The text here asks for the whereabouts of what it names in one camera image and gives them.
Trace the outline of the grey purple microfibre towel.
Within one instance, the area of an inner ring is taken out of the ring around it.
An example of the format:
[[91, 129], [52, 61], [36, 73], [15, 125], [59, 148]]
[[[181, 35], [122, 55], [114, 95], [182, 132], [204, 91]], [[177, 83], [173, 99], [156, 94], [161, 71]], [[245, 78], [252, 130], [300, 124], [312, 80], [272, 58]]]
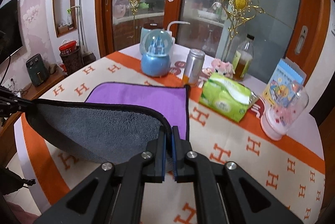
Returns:
[[189, 133], [190, 87], [164, 87], [104, 82], [84, 102], [36, 99], [25, 113], [29, 126], [43, 139], [79, 159], [123, 163], [166, 134], [172, 152], [172, 128]]

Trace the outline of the orange beige H-pattern table cloth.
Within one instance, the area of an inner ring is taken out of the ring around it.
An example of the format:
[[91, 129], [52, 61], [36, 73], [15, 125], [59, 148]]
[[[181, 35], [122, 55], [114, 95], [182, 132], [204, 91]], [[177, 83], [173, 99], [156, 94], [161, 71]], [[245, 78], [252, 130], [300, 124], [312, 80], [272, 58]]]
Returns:
[[[141, 73], [139, 48], [132, 46], [72, 74], [47, 91], [44, 98], [83, 102], [105, 82], [179, 86], [187, 53], [186, 48], [178, 48], [171, 74], [149, 78]], [[200, 94], [199, 89], [192, 89], [188, 105], [192, 148], [216, 163], [236, 162], [304, 223], [315, 223], [324, 197], [325, 161], [314, 118], [301, 114], [287, 135], [273, 141], [261, 128], [265, 101], [258, 101], [235, 123], [200, 105]], [[29, 126], [25, 116], [14, 128], [23, 174], [36, 179], [30, 193], [41, 213], [97, 167], [54, 147]]]

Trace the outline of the pink dome ornament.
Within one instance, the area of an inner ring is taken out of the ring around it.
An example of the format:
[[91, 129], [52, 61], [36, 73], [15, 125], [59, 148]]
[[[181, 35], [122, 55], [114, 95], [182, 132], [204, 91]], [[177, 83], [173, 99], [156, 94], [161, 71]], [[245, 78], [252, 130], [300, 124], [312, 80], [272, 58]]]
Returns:
[[261, 127], [267, 137], [279, 141], [305, 110], [309, 96], [304, 86], [292, 81], [261, 117]]

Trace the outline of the green tissue pack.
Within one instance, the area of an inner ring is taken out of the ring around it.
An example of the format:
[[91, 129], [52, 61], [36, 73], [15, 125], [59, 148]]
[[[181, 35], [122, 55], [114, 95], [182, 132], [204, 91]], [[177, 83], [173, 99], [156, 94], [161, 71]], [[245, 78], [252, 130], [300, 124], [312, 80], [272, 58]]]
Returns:
[[199, 102], [220, 115], [239, 122], [258, 99], [259, 96], [251, 89], [213, 73], [203, 85]]

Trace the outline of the silver orange drink can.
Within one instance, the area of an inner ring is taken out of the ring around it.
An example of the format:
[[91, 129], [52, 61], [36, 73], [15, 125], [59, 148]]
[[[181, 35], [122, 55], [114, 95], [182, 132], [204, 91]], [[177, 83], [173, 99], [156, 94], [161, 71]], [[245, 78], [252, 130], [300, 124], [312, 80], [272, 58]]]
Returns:
[[206, 54], [202, 50], [197, 50], [194, 48], [190, 49], [182, 78], [184, 85], [197, 85], [200, 73], [202, 71], [205, 55]]

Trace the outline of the pink flower brick toy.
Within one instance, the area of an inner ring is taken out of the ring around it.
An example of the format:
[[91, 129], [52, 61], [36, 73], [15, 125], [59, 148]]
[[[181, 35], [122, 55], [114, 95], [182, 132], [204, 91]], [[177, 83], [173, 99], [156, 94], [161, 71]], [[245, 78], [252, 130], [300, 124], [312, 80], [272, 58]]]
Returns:
[[230, 62], [223, 62], [220, 59], [214, 59], [211, 62], [211, 68], [214, 73], [232, 79], [235, 72], [234, 67]]

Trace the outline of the blue cartoon duck box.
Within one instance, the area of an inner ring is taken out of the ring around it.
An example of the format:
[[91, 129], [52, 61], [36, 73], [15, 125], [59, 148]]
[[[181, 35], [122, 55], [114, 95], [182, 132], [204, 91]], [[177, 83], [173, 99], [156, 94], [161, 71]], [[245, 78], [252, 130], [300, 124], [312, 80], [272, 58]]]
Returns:
[[277, 64], [262, 96], [269, 104], [287, 106], [292, 101], [295, 91], [293, 91], [291, 84], [297, 82], [303, 85], [306, 79], [300, 67], [292, 62], [289, 58], [281, 59]]

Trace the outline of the blue castle snow globe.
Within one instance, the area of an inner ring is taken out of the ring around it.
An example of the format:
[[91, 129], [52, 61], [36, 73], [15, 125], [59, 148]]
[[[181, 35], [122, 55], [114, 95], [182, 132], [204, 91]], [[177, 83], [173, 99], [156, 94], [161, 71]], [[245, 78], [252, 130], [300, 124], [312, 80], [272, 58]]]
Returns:
[[149, 77], [163, 77], [170, 69], [171, 35], [162, 29], [153, 29], [140, 43], [141, 71]]

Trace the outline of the dark woven waste basket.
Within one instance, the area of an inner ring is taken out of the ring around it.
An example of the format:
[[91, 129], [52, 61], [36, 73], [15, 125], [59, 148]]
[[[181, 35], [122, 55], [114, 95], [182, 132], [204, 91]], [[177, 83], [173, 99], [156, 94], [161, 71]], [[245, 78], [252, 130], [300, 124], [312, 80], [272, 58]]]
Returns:
[[60, 54], [60, 58], [65, 66], [67, 75], [71, 75], [84, 67], [80, 46], [76, 46], [76, 50], [70, 54]]

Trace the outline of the glass bottle with amber liquid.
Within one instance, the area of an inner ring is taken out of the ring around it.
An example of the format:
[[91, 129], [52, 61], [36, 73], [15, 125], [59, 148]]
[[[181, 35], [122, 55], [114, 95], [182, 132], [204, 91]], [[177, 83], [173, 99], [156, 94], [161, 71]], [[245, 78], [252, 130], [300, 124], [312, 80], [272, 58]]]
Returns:
[[253, 41], [254, 36], [247, 34], [246, 40], [240, 43], [235, 51], [232, 65], [234, 69], [233, 79], [236, 81], [241, 81], [244, 79], [247, 70], [249, 69], [250, 63], [253, 60]]

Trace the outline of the dark green air fryer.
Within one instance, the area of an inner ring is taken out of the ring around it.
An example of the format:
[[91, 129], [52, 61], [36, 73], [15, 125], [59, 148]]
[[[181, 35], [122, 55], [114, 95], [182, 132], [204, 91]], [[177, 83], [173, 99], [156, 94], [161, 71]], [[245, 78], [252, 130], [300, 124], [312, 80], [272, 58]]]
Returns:
[[40, 86], [49, 79], [49, 71], [41, 54], [36, 54], [26, 61], [26, 68], [32, 84]]

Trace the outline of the red plastic container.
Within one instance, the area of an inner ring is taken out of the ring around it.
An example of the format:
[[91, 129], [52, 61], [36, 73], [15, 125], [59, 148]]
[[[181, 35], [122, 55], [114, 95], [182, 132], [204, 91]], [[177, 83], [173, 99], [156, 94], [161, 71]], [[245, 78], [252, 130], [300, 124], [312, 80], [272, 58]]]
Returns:
[[59, 51], [61, 55], [69, 55], [73, 53], [77, 48], [77, 42], [75, 40], [63, 41], [63, 44], [60, 45]]

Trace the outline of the light blue lidded canister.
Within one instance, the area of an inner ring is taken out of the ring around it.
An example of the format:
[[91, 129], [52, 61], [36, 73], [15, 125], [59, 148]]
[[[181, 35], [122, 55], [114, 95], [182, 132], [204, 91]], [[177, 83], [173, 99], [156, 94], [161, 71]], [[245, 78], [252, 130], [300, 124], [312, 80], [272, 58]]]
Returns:
[[141, 29], [140, 44], [139, 44], [141, 54], [145, 53], [145, 40], [146, 40], [147, 34], [155, 29], [163, 29], [163, 25], [156, 23], [156, 22], [147, 22], [143, 25]]

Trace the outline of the black television screen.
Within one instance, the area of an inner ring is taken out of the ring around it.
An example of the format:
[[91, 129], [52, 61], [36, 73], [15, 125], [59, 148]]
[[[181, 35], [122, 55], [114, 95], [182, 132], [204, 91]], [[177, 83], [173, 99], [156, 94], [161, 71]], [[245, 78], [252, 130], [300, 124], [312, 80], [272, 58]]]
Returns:
[[10, 0], [0, 9], [0, 63], [23, 46], [18, 20], [18, 0]]

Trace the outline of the wooden glass sliding door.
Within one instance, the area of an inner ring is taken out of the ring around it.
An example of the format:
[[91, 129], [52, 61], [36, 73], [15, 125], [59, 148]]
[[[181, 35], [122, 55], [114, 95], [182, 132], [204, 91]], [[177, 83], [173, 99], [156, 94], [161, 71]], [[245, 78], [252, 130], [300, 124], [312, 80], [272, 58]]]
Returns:
[[307, 77], [320, 58], [330, 18], [330, 0], [95, 0], [100, 56], [140, 41], [141, 29], [171, 21], [176, 43], [232, 61], [246, 35], [254, 36], [249, 74], [267, 82], [282, 58]]

